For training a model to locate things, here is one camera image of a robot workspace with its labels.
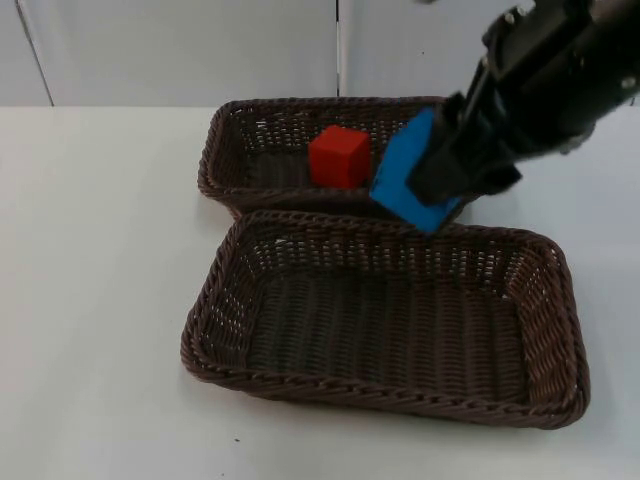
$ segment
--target brown wicker basket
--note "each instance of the brown wicker basket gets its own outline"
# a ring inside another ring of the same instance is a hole
[[[257,212],[218,251],[182,335],[196,377],[270,399],[559,428],[589,403],[552,241],[453,225]]]
[[[363,130],[377,168],[391,136],[438,97],[314,98],[236,101],[213,117],[198,172],[200,191],[234,217],[261,209],[391,217],[368,189],[311,183],[307,146],[329,125]],[[465,198],[454,219],[475,197]]]

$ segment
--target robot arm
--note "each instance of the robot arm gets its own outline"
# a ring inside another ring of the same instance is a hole
[[[425,205],[507,190],[515,163],[576,148],[640,91],[640,0],[537,0],[498,18],[483,43],[467,95],[438,107],[407,178]]]

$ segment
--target white wall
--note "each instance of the white wall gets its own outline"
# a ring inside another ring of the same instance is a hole
[[[335,94],[334,0],[23,1],[56,105]]]
[[[340,0],[341,91],[448,95],[466,90],[482,35],[518,0]]]
[[[0,106],[49,105],[14,0],[0,0]]]

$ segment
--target red block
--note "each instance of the red block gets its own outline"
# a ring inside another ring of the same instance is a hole
[[[309,162],[316,185],[361,187],[371,175],[369,134],[332,125],[309,144]]]

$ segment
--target white table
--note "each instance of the white table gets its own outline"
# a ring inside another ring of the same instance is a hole
[[[0,478],[640,476],[640,109],[467,215],[547,234],[569,258],[593,398],[556,432],[267,402],[191,378],[180,333],[231,224],[195,183],[212,113],[0,109]]]

